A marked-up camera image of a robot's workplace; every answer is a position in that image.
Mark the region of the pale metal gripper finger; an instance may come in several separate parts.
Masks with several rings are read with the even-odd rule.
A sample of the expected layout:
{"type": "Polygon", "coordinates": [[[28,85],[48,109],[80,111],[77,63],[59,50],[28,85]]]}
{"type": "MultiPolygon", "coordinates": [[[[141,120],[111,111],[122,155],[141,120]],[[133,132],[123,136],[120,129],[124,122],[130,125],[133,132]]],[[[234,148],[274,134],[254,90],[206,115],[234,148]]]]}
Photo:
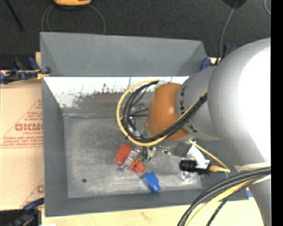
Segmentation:
{"type": "Polygon", "coordinates": [[[120,166],[120,169],[127,170],[129,167],[133,164],[134,160],[139,156],[141,153],[140,149],[134,149],[132,150],[126,159],[124,160],[123,164],[120,166]]]}

